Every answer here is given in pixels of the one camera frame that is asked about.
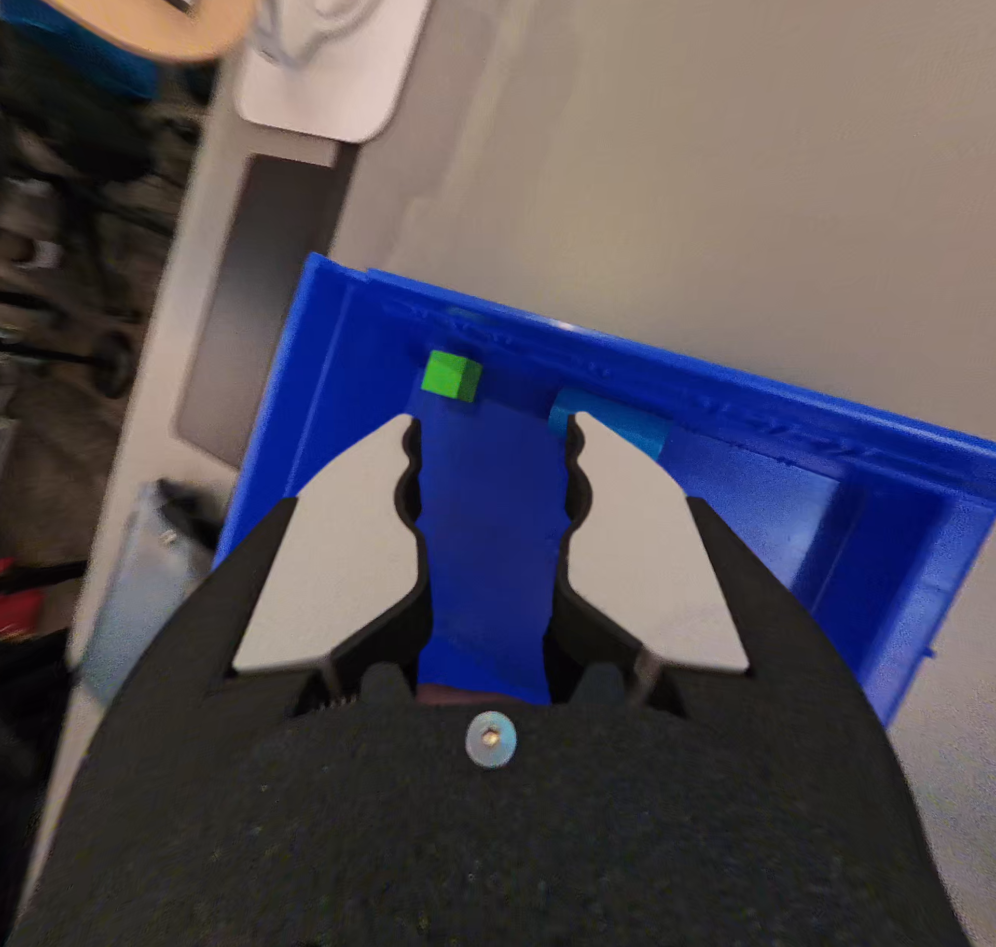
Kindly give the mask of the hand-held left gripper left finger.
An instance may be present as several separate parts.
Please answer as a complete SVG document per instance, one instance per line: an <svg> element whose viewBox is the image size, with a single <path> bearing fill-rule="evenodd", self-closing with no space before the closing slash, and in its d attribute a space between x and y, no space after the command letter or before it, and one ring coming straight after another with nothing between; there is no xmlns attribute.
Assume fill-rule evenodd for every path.
<svg viewBox="0 0 996 947"><path fill-rule="evenodd" d="M234 671L317 668L360 679L387 662L412 672L432 633L420 469L420 423L400 414L305 484Z"/></svg>

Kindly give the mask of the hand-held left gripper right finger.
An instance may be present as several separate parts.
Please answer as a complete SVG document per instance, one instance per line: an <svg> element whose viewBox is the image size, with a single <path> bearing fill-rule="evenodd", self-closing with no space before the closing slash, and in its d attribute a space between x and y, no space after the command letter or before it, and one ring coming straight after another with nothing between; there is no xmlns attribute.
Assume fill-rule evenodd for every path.
<svg viewBox="0 0 996 947"><path fill-rule="evenodd" d="M573 663L743 675L750 666L688 499L589 412L570 416L556 645Z"/></svg>

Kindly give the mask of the blue plastic bin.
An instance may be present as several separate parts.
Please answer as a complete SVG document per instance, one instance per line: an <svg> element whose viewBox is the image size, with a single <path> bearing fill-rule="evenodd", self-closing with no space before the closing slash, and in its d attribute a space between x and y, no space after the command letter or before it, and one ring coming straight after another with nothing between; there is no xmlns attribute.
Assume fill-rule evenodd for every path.
<svg viewBox="0 0 996 947"><path fill-rule="evenodd" d="M430 352L474 403L420 389ZM400 413L421 424L433 636L421 679L547 702L566 531L561 388L671 422L658 462L815 617L889 726L994 524L994 442L380 271L308 257L218 560Z"/></svg>

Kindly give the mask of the small green wooden block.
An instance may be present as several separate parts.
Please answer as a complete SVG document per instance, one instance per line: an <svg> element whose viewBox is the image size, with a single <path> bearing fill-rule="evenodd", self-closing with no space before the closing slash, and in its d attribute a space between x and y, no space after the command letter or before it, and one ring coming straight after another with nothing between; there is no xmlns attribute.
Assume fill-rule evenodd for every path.
<svg viewBox="0 0 996 947"><path fill-rule="evenodd" d="M420 389L470 405L476 399L482 374L483 367L475 359L434 349L423 369Z"/></svg>

